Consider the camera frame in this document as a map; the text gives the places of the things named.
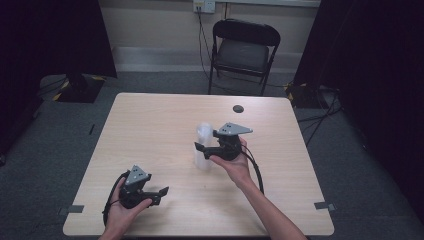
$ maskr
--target hand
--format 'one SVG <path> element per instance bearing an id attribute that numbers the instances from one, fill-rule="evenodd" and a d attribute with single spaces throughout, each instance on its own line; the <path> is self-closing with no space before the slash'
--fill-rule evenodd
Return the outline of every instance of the hand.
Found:
<path id="1" fill-rule="evenodd" d="M 243 152 L 246 153 L 246 140 L 240 137 L 240 142 Z M 223 167 L 237 187 L 241 188 L 242 184 L 246 181 L 252 181 L 249 172 L 249 163 L 244 154 L 240 153 L 234 160 L 231 161 L 226 161 L 216 155 L 210 156 L 209 159 Z"/>
<path id="2" fill-rule="evenodd" d="M 119 199 L 119 189 L 124 181 L 125 178 L 121 178 L 113 192 L 110 200 L 113 204 L 110 206 L 106 228 L 99 239 L 120 239 L 128 230 L 135 217 L 152 203 L 152 199 L 146 199 L 132 209 L 126 209 L 122 206 L 117 200 Z"/>

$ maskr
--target black backdrop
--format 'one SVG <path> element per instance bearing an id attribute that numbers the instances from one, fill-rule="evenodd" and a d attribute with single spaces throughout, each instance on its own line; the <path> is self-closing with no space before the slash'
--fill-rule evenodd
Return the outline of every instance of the black backdrop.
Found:
<path id="1" fill-rule="evenodd" d="M 0 4 L 0 153 L 36 99 L 44 76 L 116 77 L 97 0 L 14 0 Z"/>
<path id="2" fill-rule="evenodd" d="M 419 0 L 322 0 L 294 84 L 340 89 L 424 223 L 423 13 Z"/>

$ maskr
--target chair seat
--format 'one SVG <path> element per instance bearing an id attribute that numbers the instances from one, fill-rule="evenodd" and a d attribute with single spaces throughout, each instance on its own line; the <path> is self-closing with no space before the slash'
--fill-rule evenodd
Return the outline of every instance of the chair seat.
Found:
<path id="1" fill-rule="evenodd" d="M 266 46 L 224 39 L 218 50 L 215 65 L 265 74 L 269 49 Z"/>

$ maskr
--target black folding chair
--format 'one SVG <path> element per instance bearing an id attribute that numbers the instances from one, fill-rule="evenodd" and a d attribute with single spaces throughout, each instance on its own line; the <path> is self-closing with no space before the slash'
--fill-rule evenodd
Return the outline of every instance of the black folding chair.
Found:
<path id="1" fill-rule="evenodd" d="M 218 38 L 222 39 L 219 49 Z M 280 40 L 278 31 L 266 24 L 236 19 L 224 19 L 215 23 L 208 94 L 211 94 L 215 68 L 218 77 L 219 70 L 260 77 L 260 96 L 263 96 Z"/>

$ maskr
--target chair backrest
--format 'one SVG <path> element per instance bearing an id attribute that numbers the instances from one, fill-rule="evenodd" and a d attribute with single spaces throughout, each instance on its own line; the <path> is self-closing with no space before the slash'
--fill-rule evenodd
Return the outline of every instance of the chair backrest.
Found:
<path id="1" fill-rule="evenodd" d="M 224 19 L 215 23 L 213 36 L 214 41 L 219 37 L 274 47 L 278 47 L 281 40 L 278 31 L 269 25 L 236 19 Z"/>

